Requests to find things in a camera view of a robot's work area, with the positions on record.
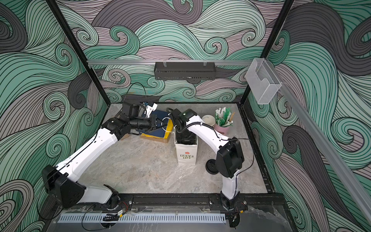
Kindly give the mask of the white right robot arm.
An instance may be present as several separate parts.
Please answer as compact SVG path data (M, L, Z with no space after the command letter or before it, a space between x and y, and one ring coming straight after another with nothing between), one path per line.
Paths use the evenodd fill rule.
M242 172L244 162L239 139L229 138L217 132L192 109L181 112L178 109L167 108L166 112L173 121L177 133L192 132L215 152L212 172L223 176L221 198L226 205L234 203L239 194L237 178Z

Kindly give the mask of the white paper takeout bag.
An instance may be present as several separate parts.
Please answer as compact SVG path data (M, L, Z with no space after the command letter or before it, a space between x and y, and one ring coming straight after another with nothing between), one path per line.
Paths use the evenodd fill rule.
M195 165L198 151L197 135L188 130L179 133L175 126L172 132L174 133L174 144L178 164Z

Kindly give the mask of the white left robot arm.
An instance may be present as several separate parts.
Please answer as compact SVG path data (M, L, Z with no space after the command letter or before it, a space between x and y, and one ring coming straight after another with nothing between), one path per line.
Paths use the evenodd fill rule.
M78 180L106 149L133 130L141 135L142 132L162 128L164 123L154 113L156 109L157 104L153 102L124 102L119 114L103 123L80 149L56 166L47 165L42 170L46 193L64 209L82 203L101 204L109 210L116 209L120 202L117 190L109 185L102 188L85 186L78 183Z

